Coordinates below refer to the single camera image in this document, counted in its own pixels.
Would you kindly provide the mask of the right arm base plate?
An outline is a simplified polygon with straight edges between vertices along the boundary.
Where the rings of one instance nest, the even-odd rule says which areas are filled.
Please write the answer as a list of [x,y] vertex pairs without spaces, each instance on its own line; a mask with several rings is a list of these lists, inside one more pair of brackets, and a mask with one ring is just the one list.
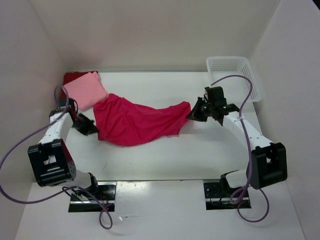
[[237,209],[239,203],[231,204],[231,194],[236,189],[223,190],[218,179],[203,181],[205,206],[207,211]]

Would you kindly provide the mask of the pink t shirt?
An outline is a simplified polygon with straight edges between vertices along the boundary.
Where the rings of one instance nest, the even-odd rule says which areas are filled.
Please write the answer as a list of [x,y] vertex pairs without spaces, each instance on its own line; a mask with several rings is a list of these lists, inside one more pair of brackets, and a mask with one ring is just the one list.
[[80,111],[84,112],[94,104],[105,100],[108,92],[101,83],[99,73],[87,73],[65,85],[70,98],[74,99]]

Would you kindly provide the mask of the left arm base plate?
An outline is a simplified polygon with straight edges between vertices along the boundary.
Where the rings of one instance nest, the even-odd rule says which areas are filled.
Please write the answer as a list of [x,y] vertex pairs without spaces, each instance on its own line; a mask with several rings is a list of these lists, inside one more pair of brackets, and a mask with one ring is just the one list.
[[[94,194],[95,198],[107,208],[109,212],[115,211],[115,199],[117,183],[110,181],[98,181],[98,190]],[[100,212],[101,206],[87,193],[73,191],[70,194],[69,213],[93,213]]]

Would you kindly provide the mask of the magenta t shirt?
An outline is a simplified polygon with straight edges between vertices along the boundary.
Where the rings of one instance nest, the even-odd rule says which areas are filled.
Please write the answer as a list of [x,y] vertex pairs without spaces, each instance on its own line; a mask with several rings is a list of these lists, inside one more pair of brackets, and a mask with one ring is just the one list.
[[98,140],[116,146],[133,147],[163,137],[177,136],[188,122],[189,102],[155,109],[132,103],[110,93],[93,106]]

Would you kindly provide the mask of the dark red t shirt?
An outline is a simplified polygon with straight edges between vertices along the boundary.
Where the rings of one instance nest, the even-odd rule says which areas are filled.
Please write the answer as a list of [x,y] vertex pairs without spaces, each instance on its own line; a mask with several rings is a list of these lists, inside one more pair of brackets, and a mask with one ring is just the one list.
[[[97,74],[97,71],[85,71],[85,72],[79,72],[79,71],[73,71],[73,72],[67,72],[64,74],[64,79],[63,79],[63,85],[66,85],[74,80],[76,80],[77,78],[87,74],[87,73],[92,73],[92,74]],[[66,94],[63,92],[63,90],[61,91],[60,99],[66,99]]]

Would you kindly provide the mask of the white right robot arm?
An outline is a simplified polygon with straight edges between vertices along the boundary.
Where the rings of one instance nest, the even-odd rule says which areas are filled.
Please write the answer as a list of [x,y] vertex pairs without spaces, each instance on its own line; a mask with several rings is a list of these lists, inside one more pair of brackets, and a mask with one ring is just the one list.
[[228,129],[248,150],[246,169],[221,175],[219,191],[225,197],[248,185],[256,190],[283,182],[288,177],[285,146],[263,136],[242,114],[235,104],[228,104],[222,87],[206,87],[205,94],[197,102],[187,119],[206,122],[213,118]]

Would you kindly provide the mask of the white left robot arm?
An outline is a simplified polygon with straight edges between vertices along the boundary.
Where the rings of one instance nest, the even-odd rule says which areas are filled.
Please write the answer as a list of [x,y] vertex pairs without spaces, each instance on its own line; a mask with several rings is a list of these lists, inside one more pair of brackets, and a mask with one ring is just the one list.
[[77,170],[66,145],[70,129],[84,136],[99,133],[94,120],[78,110],[78,103],[70,98],[60,100],[59,107],[49,114],[50,126],[38,144],[28,148],[27,154],[37,184],[41,187],[75,187],[79,195],[94,200],[100,187],[90,172]]

